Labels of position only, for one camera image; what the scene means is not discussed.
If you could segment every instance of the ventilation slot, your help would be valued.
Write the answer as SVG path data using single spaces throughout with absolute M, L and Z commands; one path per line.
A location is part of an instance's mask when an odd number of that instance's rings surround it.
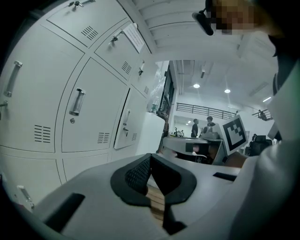
M 98 33 L 95 30 L 93 30 L 90 26 L 85 28 L 81 33 L 84 36 L 86 36 L 89 40 L 93 40 L 93 38 L 98 35 Z
M 39 143 L 50 143 L 51 128 L 34 125 L 34 141 Z
M 135 141 L 136 137 L 137 137 L 137 133 L 133 133 L 133 135 L 132 135 L 132 141 Z
M 144 92 L 146 93 L 146 94 L 148 94 L 149 93 L 149 88 L 146 86 L 145 87 L 145 90 L 144 90 Z
M 131 71 L 131 66 L 127 62 L 124 62 L 122 70 L 129 75 Z
M 98 143 L 108 143 L 109 133 L 99 133 Z

